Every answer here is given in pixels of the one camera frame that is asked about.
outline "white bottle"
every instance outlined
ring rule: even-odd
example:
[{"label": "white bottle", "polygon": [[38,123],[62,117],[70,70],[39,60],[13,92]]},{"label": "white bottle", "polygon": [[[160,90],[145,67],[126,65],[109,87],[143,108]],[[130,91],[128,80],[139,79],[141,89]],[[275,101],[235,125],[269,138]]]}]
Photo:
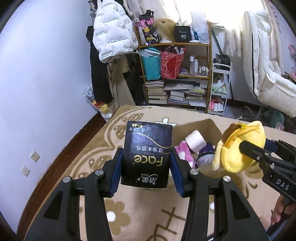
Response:
[{"label": "white bottle", "polygon": [[197,59],[194,60],[194,73],[198,74],[198,60]]},{"label": "white bottle", "polygon": [[193,27],[192,26],[190,26],[190,33],[191,33],[191,40],[195,40],[194,32],[193,32]]},{"label": "white bottle", "polygon": [[194,74],[194,56],[190,56],[189,73]]}]

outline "yellow zipper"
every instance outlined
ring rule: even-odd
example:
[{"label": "yellow zipper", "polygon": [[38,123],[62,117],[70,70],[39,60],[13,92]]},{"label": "yellow zipper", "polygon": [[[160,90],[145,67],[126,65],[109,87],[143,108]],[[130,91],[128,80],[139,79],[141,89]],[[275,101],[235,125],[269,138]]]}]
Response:
[{"label": "yellow zipper", "polygon": [[250,131],[254,131],[254,130],[259,129],[258,126],[247,126],[243,123],[238,123],[238,124],[241,125],[241,128],[232,132],[224,144],[224,147],[226,147],[227,149],[230,148],[230,146],[232,145],[232,143],[234,142],[234,140],[236,138],[241,137],[242,135],[244,135]]}]

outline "red bag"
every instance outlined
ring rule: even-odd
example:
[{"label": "red bag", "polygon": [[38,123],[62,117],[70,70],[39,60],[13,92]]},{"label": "red bag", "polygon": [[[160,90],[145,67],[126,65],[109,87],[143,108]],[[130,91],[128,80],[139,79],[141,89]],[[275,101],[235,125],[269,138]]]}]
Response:
[{"label": "red bag", "polygon": [[180,66],[183,61],[186,49],[184,48],[183,54],[177,54],[177,53],[170,53],[167,52],[167,50],[170,48],[166,48],[164,52],[160,53],[160,74],[162,78],[166,79],[175,79],[180,73]]}]

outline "human hand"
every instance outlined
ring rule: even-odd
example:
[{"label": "human hand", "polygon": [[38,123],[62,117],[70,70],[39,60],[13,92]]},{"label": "human hand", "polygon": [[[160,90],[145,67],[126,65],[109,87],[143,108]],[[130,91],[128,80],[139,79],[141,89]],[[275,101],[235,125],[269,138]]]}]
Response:
[{"label": "human hand", "polygon": [[283,203],[284,196],[280,195],[278,200],[276,201],[276,205],[274,207],[274,211],[271,215],[270,221],[271,225],[278,223],[281,219],[281,214],[284,212],[285,214],[291,215],[296,209],[296,204],[291,204],[285,208]]}]

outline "bookshelf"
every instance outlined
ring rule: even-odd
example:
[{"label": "bookshelf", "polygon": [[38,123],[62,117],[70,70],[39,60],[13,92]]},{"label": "bookshelf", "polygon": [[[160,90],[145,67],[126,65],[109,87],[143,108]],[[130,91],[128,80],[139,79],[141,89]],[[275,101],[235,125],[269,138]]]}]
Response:
[{"label": "bookshelf", "polygon": [[[188,75],[188,74],[180,74],[178,76],[178,78],[199,78],[199,79],[203,79],[203,80],[208,80],[208,84],[207,84],[207,90],[206,90],[206,94],[205,94],[205,97],[206,97],[206,106],[205,107],[202,107],[204,108],[205,110],[205,113],[207,113],[207,110],[208,110],[208,104],[209,104],[209,98],[210,98],[210,90],[211,90],[211,76],[212,76],[212,33],[210,31],[211,29],[211,25],[210,23],[208,22],[208,28],[209,28],[209,39],[210,39],[210,43],[209,44],[202,44],[202,43],[178,43],[178,42],[173,42],[173,43],[158,43],[158,44],[152,44],[150,46],[147,46],[147,45],[140,45],[141,43],[141,40],[140,40],[140,37],[139,37],[139,32],[138,32],[138,29],[135,28],[136,30],[136,35],[137,35],[137,38],[138,38],[138,43],[139,43],[139,47],[138,47],[138,50],[140,49],[143,49],[143,48],[147,48],[147,47],[154,47],[154,48],[157,48],[157,49],[163,49],[165,48],[166,46],[170,46],[170,45],[176,45],[176,46],[192,46],[192,47],[202,47],[202,48],[205,48],[205,56],[198,56],[197,59],[199,60],[200,62],[200,58],[201,59],[205,59],[205,62],[206,62],[206,67],[209,68],[209,76],[204,76],[204,75]],[[144,71],[144,67],[143,67],[143,62],[142,62],[142,58],[140,57],[140,63],[141,63],[141,69],[142,69],[142,76],[143,76],[143,83],[145,85],[146,83],[146,77],[145,77],[145,71]],[[148,94],[147,94],[147,88],[146,88],[146,100],[147,100],[147,103],[148,103]],[[157,106],[175,106],[175,107],[178,107],[178,108],[188,108],[188,107],[195,107],[193,105],[190,105],[190,104],[180,104],[180,103],[168,103],[168,104],[149,104],[149,105],[157,105]]]}]

